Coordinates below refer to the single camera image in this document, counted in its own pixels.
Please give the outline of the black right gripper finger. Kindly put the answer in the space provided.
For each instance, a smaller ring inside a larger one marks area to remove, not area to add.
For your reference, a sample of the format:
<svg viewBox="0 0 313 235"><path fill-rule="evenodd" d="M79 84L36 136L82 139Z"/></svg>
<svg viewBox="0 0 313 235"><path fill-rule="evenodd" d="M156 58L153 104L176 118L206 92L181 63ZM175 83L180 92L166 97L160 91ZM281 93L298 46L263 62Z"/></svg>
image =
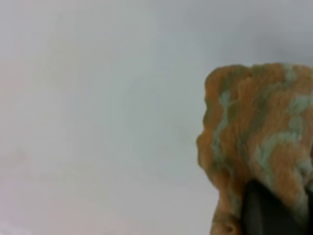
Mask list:
<svg viewBox="0 0 313 235"><path fill-rule="evenodd" d="M265 186L256 180L245 186L241 212L244 235L311 235L313 233L313 193L306 190L309 200L309 225L304 231L287 208Z"/></svg>

